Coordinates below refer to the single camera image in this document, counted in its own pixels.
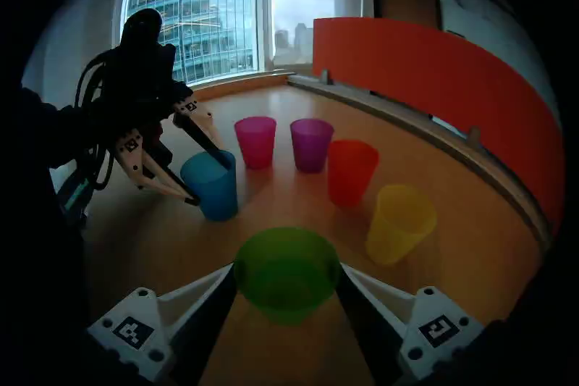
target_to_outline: glass building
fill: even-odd
[[[153,8],[159,43],[177,47],[173,78],[194,83],[257,68],[253,0],[125,0],[125,17]]]

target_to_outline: table surface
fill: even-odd
[[[311,92],[278,86],[206,102],[225,148],[237,159],[240,213],[228,222],[167,196],[138,190],[115,164],[97,192],[84,236],[93,319],[131,290],[167,293],[233,260],[251,235],[269,227],[301,226],[330,240],[342,262],[415,293],[434,285],[483,324],[506,317],[537,270],[536,240],[519,214],[480,177],[423,139],[382,119]],[[274,163],[246,171],[233,125],[247,116],[277,120]],[[343,211],[326,192],[326,173],[295,170],[290,123],[318,117],[334,139],[357,138],[380,152],[363,202]],[[171,168],[200,151],[170,121],[162,141]],[[376,193],[391,183],[423,190],[438,226],[393,267],[374,264],[364,249]],[[238,294],[201,380],[220,384],[373,384],[339,301],[333,296],[299,327],[270,323]]]

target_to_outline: red partition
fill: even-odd
[[[409,22],[330,18],[313,25],[313,71],[433,114],[461,131],[481,129],[554,223],[562,218],[565,155],[546,104],[516,71],[455,35]]]

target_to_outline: orange cup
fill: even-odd
[[[336,140],[328,150],[328,193],[344,208],[360,203],[378,166],[379,153],[360,140]]]

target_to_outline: magenta cup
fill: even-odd
[[[235,124],[243,161],[248,169],[271,166],[274,157],[276,121],[270,117],[246,117]]]
[[[300,172],[324,170],[334,127],[321,119],[299,119],[291,124],[295,166]]]

